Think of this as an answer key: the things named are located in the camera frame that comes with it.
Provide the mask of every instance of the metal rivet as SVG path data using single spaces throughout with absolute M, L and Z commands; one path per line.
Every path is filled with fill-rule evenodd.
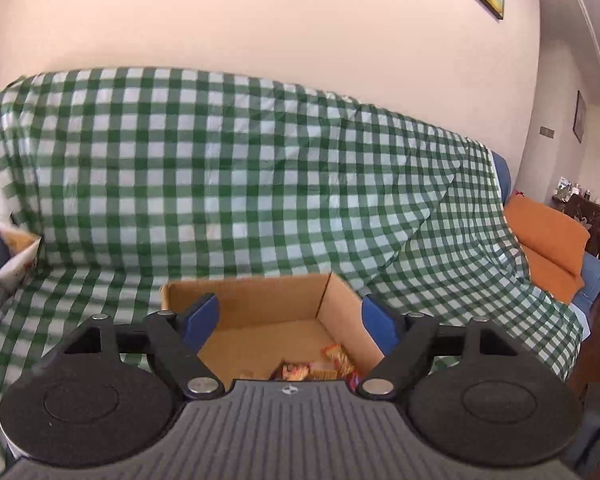
M 210 394 L 219 386 L 218 381 L 212 377 L 196 377 L 187 383 L 187 388 L 194 394 Z
M 368 379 L 362 383 L 362 389 L 370 395 L 387 395 L 394 390 L 394 384 L 386 379 Z

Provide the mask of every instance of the black circular pad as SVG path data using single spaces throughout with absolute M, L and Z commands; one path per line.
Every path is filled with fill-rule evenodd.
M 529 359 L 481 356 L 433 373 L 413 390 L 408 415 L 443 454 L 490 467 L 557 456 L 580 425 L 565 384 Z
M 7 389 L 0 426 L 32 459 L 80 468 L 146 448 L 173 410 L 171 391 L 153 374 L 97 353 L 67 354 Z

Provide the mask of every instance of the orange pillow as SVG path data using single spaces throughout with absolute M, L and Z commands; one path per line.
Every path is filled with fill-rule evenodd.
M 589 240 L 583 225 L 522 195 L 511 197 L 504 216 L 521 244 L 573 276 L 580 275 L 584 247 Z
M 522 250 L 529 263 L 531 282 L 547 291 L 556 300 L 571 303 L 573 297 L 584 286 L 582 276 L 571 275 L 529 247 L 522 245 Z

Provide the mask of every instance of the patterned fabric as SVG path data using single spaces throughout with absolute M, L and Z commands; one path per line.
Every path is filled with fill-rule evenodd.
M 491 317 L 562 378 L 580 343 L 528 279 L 491 153 L 333 93 L 186 70 L 39 75 L 0 94 L 0 180 L 43 237 L 0 314 L 0 393 L 88 316 L 140 320 L 183 276 L 333 270 L 400 312 Z

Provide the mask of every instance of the logo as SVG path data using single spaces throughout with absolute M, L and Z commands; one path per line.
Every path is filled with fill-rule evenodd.
M 284 393 L 285 395 L 292 396 L 292 395 L 295 395 L 296 393 L 298 393 L 299 390 L 292 384 L 288 384 L 287 386 L 282 388 L 280 391 L 282 393 Z

